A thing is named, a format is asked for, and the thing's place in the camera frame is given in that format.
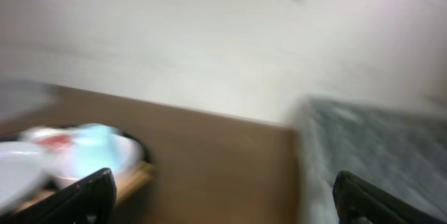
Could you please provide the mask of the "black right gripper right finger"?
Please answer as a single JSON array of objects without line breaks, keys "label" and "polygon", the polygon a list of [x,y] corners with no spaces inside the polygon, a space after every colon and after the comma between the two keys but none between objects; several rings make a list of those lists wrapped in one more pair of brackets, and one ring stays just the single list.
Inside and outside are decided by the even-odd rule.
[{"label": "black right gripper right finger", "polygon": [[446,224],[348,171],[337,174],[332,196],[339,224]]}]

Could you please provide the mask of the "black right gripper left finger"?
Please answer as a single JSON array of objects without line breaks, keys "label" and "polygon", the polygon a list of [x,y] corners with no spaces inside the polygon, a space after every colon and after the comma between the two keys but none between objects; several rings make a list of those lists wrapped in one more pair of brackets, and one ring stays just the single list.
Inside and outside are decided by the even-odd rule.
[{"label": "black right gripper left finger", "polygon": [[102,168],[16,214],[2,216],[1,224],[106,224],[116,197],[112,171]]}]

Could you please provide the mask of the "white bowl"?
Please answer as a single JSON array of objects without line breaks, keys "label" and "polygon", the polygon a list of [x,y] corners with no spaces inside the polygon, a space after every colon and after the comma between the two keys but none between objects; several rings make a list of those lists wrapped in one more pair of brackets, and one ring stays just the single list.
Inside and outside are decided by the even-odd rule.
[{"label": "white bowl", "polygon": [[[118,154],[120,157],[119,167],[111,170],[115,183],[124,175],[136,171],[143,161],[143,148],[135,140],[120,134],[115,134]],[[75,182],[85,178],[74,175],[74,145],[62,151],[50,164],[48,174],[56,186],[63,189]]]}]

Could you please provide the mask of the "light blue cup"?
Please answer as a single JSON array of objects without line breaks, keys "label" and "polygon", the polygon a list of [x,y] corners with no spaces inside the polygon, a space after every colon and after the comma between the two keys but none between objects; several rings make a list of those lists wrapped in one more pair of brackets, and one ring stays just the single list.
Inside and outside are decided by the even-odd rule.
[{"label": "light blue cup", "polygon": [[74,175],[85,177],[102,168],[113,170],[119,167],[115,133],[113,127],[103,124],[78,127],[74,135]]}]

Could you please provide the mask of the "white plate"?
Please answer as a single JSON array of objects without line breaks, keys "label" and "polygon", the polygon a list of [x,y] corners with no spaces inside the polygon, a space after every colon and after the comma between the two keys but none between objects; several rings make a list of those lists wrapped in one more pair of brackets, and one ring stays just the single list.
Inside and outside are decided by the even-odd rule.
[{"label": "white plate", "polygon": [[38,192],[48,179],[44,148],[30,142],[1,143],[1,215]]}]

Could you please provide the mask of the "grey dishwasher rack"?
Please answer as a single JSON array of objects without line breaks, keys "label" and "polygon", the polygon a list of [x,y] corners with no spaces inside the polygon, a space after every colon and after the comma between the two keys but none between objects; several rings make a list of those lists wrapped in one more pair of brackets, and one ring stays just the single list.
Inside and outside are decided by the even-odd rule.
[{"label": "grey dishwasher rack", "polygon": [[288,117],[297,133],[301,223],[337,223],[342,170],[446,220],[446,117],[309,97]]}]

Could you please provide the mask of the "wooden chopstick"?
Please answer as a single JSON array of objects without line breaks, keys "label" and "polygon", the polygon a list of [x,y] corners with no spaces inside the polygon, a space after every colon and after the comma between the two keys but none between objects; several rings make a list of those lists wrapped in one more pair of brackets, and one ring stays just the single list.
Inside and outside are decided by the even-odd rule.
[{"label": "wooden chopstick", "polygon": [[141,162],[140,167],[122,178],[117,180],[117,194],[115,205],[119,205],[132,195],[134,195],[143,186],[146,186],[154,178],[155,165]]}]

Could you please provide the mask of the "red snack wrapper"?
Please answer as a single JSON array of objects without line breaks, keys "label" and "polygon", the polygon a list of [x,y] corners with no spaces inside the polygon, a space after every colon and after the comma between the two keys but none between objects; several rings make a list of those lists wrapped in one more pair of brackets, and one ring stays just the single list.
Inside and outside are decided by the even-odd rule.
[{"label": "red snack wrapper", "polygon": [[58,134],[41,137],[35,143],[50,151],[62,151],[70,147],[73,140],[70,135]]}]

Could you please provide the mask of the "round black tray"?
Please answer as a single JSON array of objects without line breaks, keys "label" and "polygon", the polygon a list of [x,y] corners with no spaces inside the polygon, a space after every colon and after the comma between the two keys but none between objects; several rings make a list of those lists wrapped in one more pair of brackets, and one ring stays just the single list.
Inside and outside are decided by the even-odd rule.
[{"label": "round black tray", "polygon": [[[88,162],[83,160],[82,148],[74,141],[80,136],[81,130],[81,126],[37,127],[3,135],[1,141],[27,141],[34,144],[45,144],[48,138],[69,137],[70,140],[66,144],[57,144],[56,147],[45,144],[54,163],[50,168],[50,176],[57,187],[65,188],[101,168],[96,163],[92,168],[82,170],[88,165]],[[136,176],[143,163],[150,163],[150,157],[146,148],[137,139],[121,130],[112,129],[112,142],[114,143],[112,147],[114,154],[104,163],[104,166],[111,169],[116,185],[122,187]]]}]

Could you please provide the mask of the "crumpled white tissue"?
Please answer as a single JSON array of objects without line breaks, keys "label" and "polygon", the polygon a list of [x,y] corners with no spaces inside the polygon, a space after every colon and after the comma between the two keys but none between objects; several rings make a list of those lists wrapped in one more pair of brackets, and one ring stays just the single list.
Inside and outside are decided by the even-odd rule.
[{"label": "crumpled white tissue", "polygon": [[46,126],[38,126],[28,128],[19,133],[18,140],[22,142],[38,142],[40,139],[52,137],[56,135],[71,135],[72,129],[50,128]]}]

